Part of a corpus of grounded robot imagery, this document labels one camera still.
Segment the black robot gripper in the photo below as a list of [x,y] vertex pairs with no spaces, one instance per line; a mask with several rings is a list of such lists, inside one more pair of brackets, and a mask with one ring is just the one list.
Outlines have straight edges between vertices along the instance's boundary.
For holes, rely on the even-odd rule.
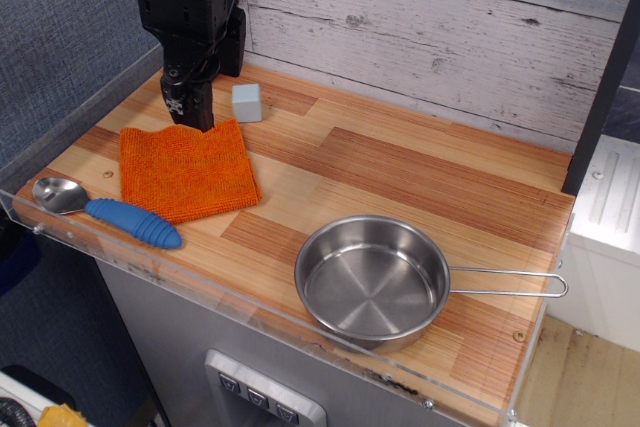
[[168,77],[161,77],[161,92],[177,125],[202,132],[212,129],[213,90],[208,79],[181,85],[170,83],[170,79],[194,75],[220,42],[220,73],[231,77],[241,74],[246,14],[237,2],[231,9],[232,3],[233,0],[138,0],[143,28],[163,48],[164,73]]

